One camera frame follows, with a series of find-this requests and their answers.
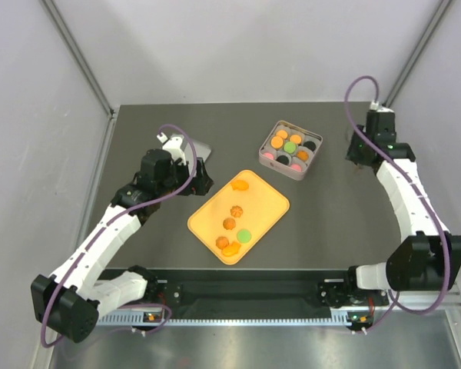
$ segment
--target gray floor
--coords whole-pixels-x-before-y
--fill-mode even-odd
[[[352,104],[364,122],[366,105]],[[257,151],[273,125],[289,121],[324,137],[310,173],[294,181],[260,165]],[[122,106],[92,221],[131,180],[162,124],[181,126],[213,148],[204,198],[176,197],[114,256],[110,266],[156,268],[347,268],[385,261],[400,243],[389,200],[373,172],[344,159],[349,135],[341,103]],[[287,214],[233,267],[223,265],[187,229],[187,219],[235,174],[250,169],[290,201]]]
[[[74,361],[56,350],[50,368],[461,367],[443,312],[423,318],[394,313],[367,336],[318,327],[168,327],[145,339],[120,332],[79,354],[108,331],[97,329],[85,344],[67,343],[66,357],[80,355]]]

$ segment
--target gray wall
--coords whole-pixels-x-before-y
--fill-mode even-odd
[[[456,0],[394,104],[434,206],[461,233],[461,0]],[[461,287],[461,274],[458,280]]]
[[[339,101],[366,73],[391,86],[439,1],[55,2],[120,105]]]
[[[0,368],[32,359],[30,283],[74,248],[107,121],[39,1],[0,0]]]

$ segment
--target yellow tray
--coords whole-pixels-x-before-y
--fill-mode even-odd
[[[236,183],[241,185],[247,183],[249,187],[246,190],[233,189],[232,184]],[[242,208],[240,217],[231,214],[234,206]],[[287,198],[254,172],[242,171],[195,211],[188,219],[187,226],[224,264],[232,265],[236,264],[282,218],[289,207]],[[224,228],[224,220],[227,218],[235,220],[234,229]],[[224,250],[217,247],[217,239],[226,237],[231,245],[237,242],[237,234],[241,230],[250,232],[250,240],[241,242],[236,254],[224,256]]]

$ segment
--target white backdrop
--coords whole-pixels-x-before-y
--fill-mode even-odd
[[[412,145],[435,209],[451,232],[461,234],[461,0],[453,3],[394,109],[400,139]]]
[[[0,368],[32,359],[30,286],[75,246],[107,122],[39,1],[0,0]]]
[[[339,101],[386,94],[436,0],[56,0],[120,104]],[[353,100],[371,99],[359,87]]]

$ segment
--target pink disc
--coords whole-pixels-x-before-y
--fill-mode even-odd
[[[290,167],[295,171],[302,171],[302,167],[298,164],[292,164]]]

